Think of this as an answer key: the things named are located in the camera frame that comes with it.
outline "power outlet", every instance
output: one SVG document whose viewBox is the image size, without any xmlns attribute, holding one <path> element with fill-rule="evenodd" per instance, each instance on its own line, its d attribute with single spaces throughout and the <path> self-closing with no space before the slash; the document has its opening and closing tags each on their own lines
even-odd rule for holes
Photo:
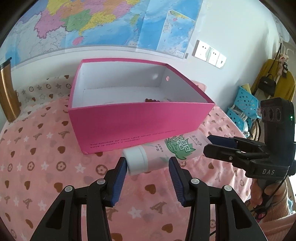
<svg viewBox="0 0 296 241">
<path fill-rule="evenodd" d="M 218 57 L 218 60 L 217 60 L 217 63 L 216 63 L 216 67 L 218 67 L 219 69 L 221 69 L 225 62 L 226 62 L 226 57 L 220 53 L 219 57 Z"/>
<path fill-rule="evenodd" d="M 211 48 L 210 45 L 206 44 L 203 41 L 199 41 L 194 57 L 199 58 L 203 61 L 207 61 L 207 57 L 210 53 L 210 48 Z"/>
<path fill-rule="evenodd" d="M 211 48 L 210 54 L 209 54 L 209 56 L 207 58 L 207 62 L 214 65 L 214 66 L 216 66 L 219 55 L 220 55 L 220 52 L 218 52 L 214 48 Z"/>
</svg>

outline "open cardboard box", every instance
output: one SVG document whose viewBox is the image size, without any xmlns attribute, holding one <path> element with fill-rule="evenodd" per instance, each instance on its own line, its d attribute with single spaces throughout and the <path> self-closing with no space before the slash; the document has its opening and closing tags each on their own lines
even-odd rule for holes
<svg viewBox="0 0 296 241">
<path fill-rule="evenodd" d="M 68 111 L 82 152 L 90 154 L 196 130 L 213 106 L 168 64 L 98 58 L 81 61 Z"/>
</svg>

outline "hanging clothes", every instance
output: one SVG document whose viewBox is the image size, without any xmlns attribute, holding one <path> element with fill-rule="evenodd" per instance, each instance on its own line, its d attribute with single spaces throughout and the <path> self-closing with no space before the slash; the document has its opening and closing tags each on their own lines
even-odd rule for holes
<svg viewBox="0 0 296 241">
<path fill-rule="evenodd" d="M 267 75 L 267 72 L 269 71 L 273 61 L 274 61 L 273 59 L 268 59 L 266 61 L 266 63 L 262 66 L 255 82 L 253 83 L 253 85 L 251 87 L 252 93 L 254 93 L 256 91 L 257 85 L 258 85 L 261 77 Z M 278 72 L 278 61 L 276 60 L 272 69 L 270 70 L 270 74 L 272 74 L 273 77 L 276 79 L 277 72 Z M 294 92 L 295 92 L 295 85 L 296 85 L 295 79 L 294 79 L 292 73 L 290 71 L 287 71 L 287 78 L 284 78 L 283 76 L 281 76 L 279 78 L 279 81 L 276 85 L 276 91 L 274 93 L 274 97 L 271 97 L 271 98 L 281 97 L 283 99 L 292 101 L 292 99 L 294 97 Z"/>
</svg>

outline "metal screw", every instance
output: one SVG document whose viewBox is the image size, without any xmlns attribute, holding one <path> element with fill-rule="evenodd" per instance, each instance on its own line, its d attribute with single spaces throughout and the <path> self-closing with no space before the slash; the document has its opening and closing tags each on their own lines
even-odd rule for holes
<svg viewBox="0 0 296 241">
<path fill-rule="evenodd" d="M 72 191 L 73 190 L 73 187 L 71 187 L 71 186 L 67 186 L 66 188 L 65 188 L 65 191 L 66 192 L 70 192 L 70 191 Z"/>
<path fill-rule="evenodd" d="M 191 183 L 193 183 L 193 184 L 199 184 L 199 182 L 200 181 L 197 178 L 191 179 Z"/>
<path fill-rule="evenodd" d="M 232 187 L 229 186 L 229 185 L 226 185 L 226 186 L 224 186 L 224 189 L 225 189 L 226 191 L 231 191 L 231 190 L 232 190 Z"/>
<path fill-rule="evenodd" d="M 97 180 L 97 184 L 102 185 L 104 184 L 106 181 L 103 178 L 100 178 L 99 180 Z"/>
</svg>

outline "human hand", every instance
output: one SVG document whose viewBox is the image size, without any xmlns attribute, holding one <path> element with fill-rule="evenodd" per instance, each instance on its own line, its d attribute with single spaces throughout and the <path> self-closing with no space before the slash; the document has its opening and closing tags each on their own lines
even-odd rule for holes
<svg viewBox="0 0 296 241">
<path fill-rule="evenodd" d="M 280 183 L 274 183 L 269 185 L 268 187 L 265 188 L 264 192 L 270 196 L 276 190 L 279 184 Z M 279 202 L 284 197 L 286 188 L 287 188 L 287 183 L 286 181 L 284 181 L 281 187 L 275 193 L 272 199 L 272 203 Z M 250 202 L 253 208 L 262 204 L 262 189 L 258 186 L 257 179 L 252 180 Z"/>
</svg>

